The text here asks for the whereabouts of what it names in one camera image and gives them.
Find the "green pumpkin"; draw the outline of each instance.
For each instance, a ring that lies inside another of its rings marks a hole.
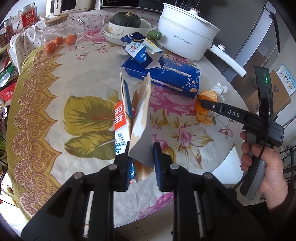
[[[118,12],[109,21],[124,27],[139,28],[141,25],[140,18],[132,12]]]

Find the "screw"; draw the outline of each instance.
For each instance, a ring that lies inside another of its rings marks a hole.
[[[211,173],[209,173],[209,172],[206,172],[206,173],[204,174],[204,177],[205,177],[206,179],[212,179],[212,178],[213,178],[213,175],[212,175]]]
[[[115,170],[115,169],[117,169],[117,165],[116,164],[110,164],[108,166],[108,168],[109,168],[109,170]]]
[[[75,179],[82,178],[82,176],[83,176],[83,173],[82,173],[82,172],[75,172],[75,173],[74,173],[74,178],[75,178]]]
[[[179,165],[178,165],[177,163],[172,163],[172,164],[170,165],[170,168],[171,168],[172,170],[177,170],[177,169],[179,168]]]

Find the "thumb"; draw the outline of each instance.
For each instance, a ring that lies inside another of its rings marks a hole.
[[[262,145],[254,144],[252,146],[252,153],[258,157],[261,150],[262,150]],[[261,158],[264,160],[264,162],[269,165],[270,167],[277,167],[278,165],[282,165],[281,163],[281,157],[277,150],[270,148],[270,147],[265,147],[263,154]]]

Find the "open blue carton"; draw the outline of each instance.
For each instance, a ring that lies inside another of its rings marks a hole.
[[[159,68],[143,69],[131,57],[121,67],[124,67],[131,77],[142,80],[150,72],[152,83],[192,99],[196,97],[200,81],[200,70],[192,66],[172,59],[164,59],[164,64]]]
[[[139,32],[128,34],[120,39],[128,43],[122,48],[144,69],[158,68],[164,65],[162,50]]]

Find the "human hand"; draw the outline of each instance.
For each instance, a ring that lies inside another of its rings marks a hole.
[[[240,137],[245,140],[242,144],[242,163],[241,169],[247,171],[252,165],[252,158],[248,155],[250,145],[247,140],[247,134],[243,131]],[[252,153],[258,157],[262,146],[254,144]],[[265,147],[261,158],[266,163],[265,175],[259,187],[259,191],[264,193],[268,209],[273,209],[283,203],[288,194],[288,184],[283,176],[283,165],[279,152],[276,148]]]

